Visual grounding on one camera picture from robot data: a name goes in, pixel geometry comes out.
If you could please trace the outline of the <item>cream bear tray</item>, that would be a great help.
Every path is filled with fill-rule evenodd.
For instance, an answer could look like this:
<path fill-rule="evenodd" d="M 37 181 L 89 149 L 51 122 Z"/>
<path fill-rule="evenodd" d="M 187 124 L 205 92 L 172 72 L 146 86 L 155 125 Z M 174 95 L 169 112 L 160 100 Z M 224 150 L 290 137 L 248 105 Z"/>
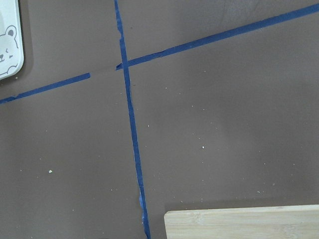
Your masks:
<path fill-rule="evenodd" d="M 19 72 L 24 63 L 18 0 L 0 2 L 0 79 Z"/>

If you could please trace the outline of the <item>wooden cutting board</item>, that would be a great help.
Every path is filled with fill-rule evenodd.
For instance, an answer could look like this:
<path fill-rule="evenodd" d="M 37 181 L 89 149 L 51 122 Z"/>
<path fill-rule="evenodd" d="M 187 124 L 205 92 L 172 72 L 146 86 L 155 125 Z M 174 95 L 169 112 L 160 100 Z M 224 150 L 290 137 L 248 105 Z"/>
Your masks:
<path fill-rule="evenodd" d="M 169 239 L 317 239 L 318 205 L 169 211 Z"/>

